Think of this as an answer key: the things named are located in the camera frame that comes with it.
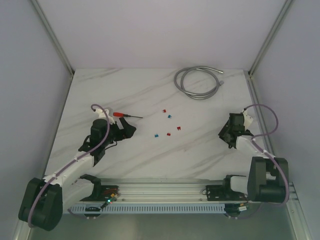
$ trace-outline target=white wall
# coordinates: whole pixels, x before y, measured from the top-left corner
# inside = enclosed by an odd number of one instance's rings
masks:
[[[0,239],[12,239],[27,183],[41,177],[69,75],[27,0],[0,1]]]
[[[285,0],[38,0],[73,68],[251,67]]]
[[[278,114],[272,136],[289,162],[313,239],[320,239],[320,1],[296,0],[259,66],[262,102]],[[267,115],[274,126],[274,119]]]

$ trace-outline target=white table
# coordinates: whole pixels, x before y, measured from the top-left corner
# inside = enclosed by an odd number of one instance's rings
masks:
[[[194,100],[175,87],[173,77],[177,71],[77,69],[46,174],[73,159],[97,118],[90,109],[91,104],[97,103],[143,119],[127,118],[137,128],[133,137],[108,149],[88,174],[116,179],[209,180],[222,180],[227,174],[247,175],[251,157],[228,149],[218,137],[229,113],[239,113],[252,104],[244,72],[227,69],[224,74],[217,73],[224,84],[216,95]],[[186,89],[193,92],[207,92],[215,84],[211,76],[199,71],[185,79]],[[258,134],[255,113],[249,113],[255,120],[249,129]]]

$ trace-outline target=gray metal hose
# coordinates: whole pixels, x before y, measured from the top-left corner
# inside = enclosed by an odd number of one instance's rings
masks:
[[[211,89],[210,91],[207,91],[207,92],[204,92],[204,93],[196,93],[196,92],[191,92],[191,91],[187,91],[184,87],[184,80],[185,80],[185,76],[190,73],[191,71],[193,70],[198,70],[198,71],[203,71],[209,75],[211,75],[214,80],[216,81],[216,86]],[[183,68],[181,70],[179,70],[175,75],[174,75],[174,85],[181,91],[183,92],[185,95],[187,95],[189,98],[192,98],[192,99],[196,99],[196,100],[205,100],[205,99],[208,99],[208,98],[211,98],[213,95],[216,94],[216,92],[218,91],[219,89],[219,86],[221,86],[224,82],[223,81],[220,81],[218,80],[217,76],[212,72],[217,72],[217,73],[220,73],[220,74],[223,74],[224,72],[221,71],[221,70],[217,70],[215,68],[212,68],[212,67],[208,67],[208,66],[194,66],[194,67],[186,67],[186,68]],[[181,77],[181,80],[180,80],[180,85],[177,83],[177,77],[180,73],[182,72],[185,72],[182,77]]]

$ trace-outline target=vertical metal post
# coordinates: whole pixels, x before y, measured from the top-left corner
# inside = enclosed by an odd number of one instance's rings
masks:
[[[279,31],[279,28],[281,27],[281,25],[282,25],[287,13],[289,12],[290,7],[292,6],[294,1],[295,0],[286,0],[285,1],[279,15],[277,16],[270,32],[268,33],[266,39],[264,40],[264,43],[263,43],[258,55],[256,56],[256,58],[252,64],[252,67],[249,71],[250,78],[253,76],[253,74],[257,70],[262,58],[265,56],[270,44],[272,43],[275,36],[277,35],[277,32]]]
[[[63,65],[65,66],[66,70],[70,73],[70,75],[73,77],[75,71],[72,69],[71,64],[69,62],[69,59],[67,58],[67,55],[65,54],[63,48],[61,47],[54,31],[52,30],[41,6],[39,5],[37,0],[30,0],[31,5],[33,6],[35,12],[37,13],[38,17],[40,18],[56,52],[58,53]]]

